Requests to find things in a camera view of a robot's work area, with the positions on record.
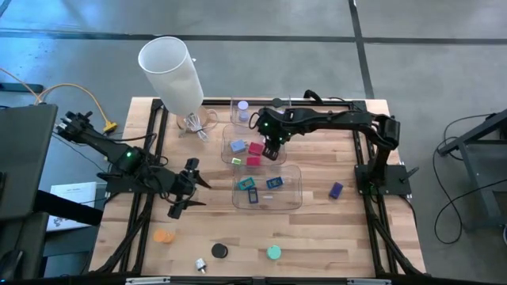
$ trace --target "concrete floor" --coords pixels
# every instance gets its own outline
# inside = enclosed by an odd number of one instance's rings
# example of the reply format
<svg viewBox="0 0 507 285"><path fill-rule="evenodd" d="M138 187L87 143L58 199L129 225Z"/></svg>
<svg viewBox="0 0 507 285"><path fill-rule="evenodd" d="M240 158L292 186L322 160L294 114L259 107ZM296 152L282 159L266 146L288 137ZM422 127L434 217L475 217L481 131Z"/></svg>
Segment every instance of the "concrete floor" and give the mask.
<svg viewBox="0 0 507 285"><path fill-rule="evenodd" d="M356 0L363 36L506 38L501 0ZM354 36L347 0L12 0L0 17L1 31L72 31L195 35ZM51 40L0 37L0 67L27 82L52 86L73 82L94 92L111 120L123 123L131 97L154 96L137 65L144 40ZM301 97L313 89L323 97L365 98L355 43L189 41L190 53L208 97ZM507 45L366 44L375 98L388 99L402 122L403 161L421 170L411 178L418 233L428 273L455 279L504 283L507 246L501 229L468 234L454 245L433 235L445 197L431 158L447 123L462 116L501 111L507 99ZM4 74L0 80L11 82ZM94 111L75 89L58 89L48 101L67 110ZM1 93L0 105L21 106L33 98ZM458 135L478 124L453 127ZM101 155L85 147L101 167ZM451 196L471 188L458 162L438 158L437 168ZM52 140L41 189L52 184L99 181L97 168ZM464 201L460 211L468 210ZM456 217L444 213L443 238L456 234ZM93 243L95 229L75 239ZM77 274L82 254L52 257L47 276Z"/></svg>

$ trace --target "wooden table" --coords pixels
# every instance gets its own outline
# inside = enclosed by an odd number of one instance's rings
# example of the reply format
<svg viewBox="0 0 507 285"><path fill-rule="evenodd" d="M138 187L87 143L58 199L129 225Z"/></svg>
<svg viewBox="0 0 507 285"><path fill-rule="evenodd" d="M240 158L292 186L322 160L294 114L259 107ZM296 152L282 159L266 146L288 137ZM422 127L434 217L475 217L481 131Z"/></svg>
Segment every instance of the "wooden table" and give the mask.
<svg viewBox="0 0 507 285"><path fill-rule="evenodd" d="M152 99L132 98L125 138L145 134ZM389 113L385 100L366 100L366 104L369 112ZM167 122L162 152L169 159L167 167L179 172L187 158L197 157L200 174L213 189L199 186L193 200L207 206L190 207L178 220L168 218L169 204L155 198L143 274L200 276L194 262L202 257L208 264L207 276L374 276L364 204L356 193L353 174L356 155L352 132L319 130L294 137L286 144L288 155L284 165L297 165L303 177L300 209L283 213L240 211L231 202L231 166L220 158L222 130L230 123L229 107L213 108L219 113L219 123L207 131L208 143L195 135L178 138L175 116L170 115ZM132 145L143 146L143 142ZM394 151L390 164L398 162L398 151ZM329 200L327 195L335 181L342 183L344 189L338 200ZM90 270L100 267L124 237L131 204L131 194L120 194L106 206ZM386 206L392 237L414 266L424 271L410 208L397 196L386 196ZM170 245L154 242L156 229L173 231L176 239ZM379 240L383 265L388 270L385 246L380 237ZM211 248L216 242L229 248L227 258L212 256ZM282 248L282 257L277 261L266 258L265 250L271 245ZM129 268L136 250L132 252Z"/></svg>

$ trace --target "green round cap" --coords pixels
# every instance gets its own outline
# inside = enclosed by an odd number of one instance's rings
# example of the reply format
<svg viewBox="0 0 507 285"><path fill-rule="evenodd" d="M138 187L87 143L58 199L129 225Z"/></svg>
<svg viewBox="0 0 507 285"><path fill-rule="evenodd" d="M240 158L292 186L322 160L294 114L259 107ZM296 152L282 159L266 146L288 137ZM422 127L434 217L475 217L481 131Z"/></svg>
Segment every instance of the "green round cap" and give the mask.
<svg viewBox="0 0 507 285"><path fill-rule="evenodd" d="M274 245L268 248L266 255L270 260L277 260L282 256L282 250L280 249L280 246Z"/></svg>

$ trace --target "clear plastic container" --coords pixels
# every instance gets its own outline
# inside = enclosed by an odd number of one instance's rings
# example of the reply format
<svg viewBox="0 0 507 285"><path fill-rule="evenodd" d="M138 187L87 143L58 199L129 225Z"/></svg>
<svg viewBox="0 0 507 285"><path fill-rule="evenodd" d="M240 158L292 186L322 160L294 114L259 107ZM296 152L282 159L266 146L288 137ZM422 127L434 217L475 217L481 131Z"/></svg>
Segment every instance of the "clear plastic container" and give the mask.
<svg viewBox="0 0 507 285"><path fill-rule="evenodd" d="M241 190L240 181L252 178L257 188L257 203L251 203L250 192ZM281 177L283 184L269 189L266 181ZM234 168L232 182L232 203L243 210L295 210L303 203L301 170L295 165L288 166L239 166Z"/></svg>
<svg viewBox="0 0 507 285"><path fill-rule="evenodd" d="M246 149L235 154L232 151L231 143L240 139L245 143ZM248 127L228 124L223 129L222 134L222 161L231 164L232 159L237 158L241 159L241 165L246 165L246 159L254 156L248 153L248 147L251 143L258 143L264 146L264 137L259 134L257 130L250 130ZM278 158L274 161L263 155L258 157L261 158L261 165L281 165L287 159L287 154L285 153L285 146L281 146L278 151Z"/></svg>
<svg viewBox="0 0 507 285"><path fill-rule="evenodd" d="M243 101L245 101L248 104L247 109L244 109L242 107ZM280 113L283 113L285 108L290 107L290 105L291 105L290 98L288 99L288 101L281 101L281 106L278 108L275 108L273 106L273 101L271 101L271 100L267 100L266 102L260 102L259 100L250 100L249 101L249 100L244 100L241 97L238 97L238 98L232 97L231 98L231 110L230 110L231 123L238 125L238 126L248 127L250 117L255 112L258 112L260 108L268 107L268 108L272 108L274 110L277 110Z"/></svg>

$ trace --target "black round lid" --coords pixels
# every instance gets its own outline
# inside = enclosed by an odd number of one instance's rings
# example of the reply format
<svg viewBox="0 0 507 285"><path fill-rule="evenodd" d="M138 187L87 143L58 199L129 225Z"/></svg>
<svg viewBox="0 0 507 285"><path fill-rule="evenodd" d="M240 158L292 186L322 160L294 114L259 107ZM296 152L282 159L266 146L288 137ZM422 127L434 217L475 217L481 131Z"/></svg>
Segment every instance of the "black round lid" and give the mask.
<svg viewBox="0 0 507 285"><path fill-rule="evenodd" d="M275 108L279 108L284 105L284 102L280 98L271 100L271 105Z"/></svg>
<svg viewBox="0 0 507 285"><path fill-rule="evenodd" d="M227 249L227 247L220 243L217 243L212 247L212 255L216 258L225 258L228 253L229 250Z"/></svg>

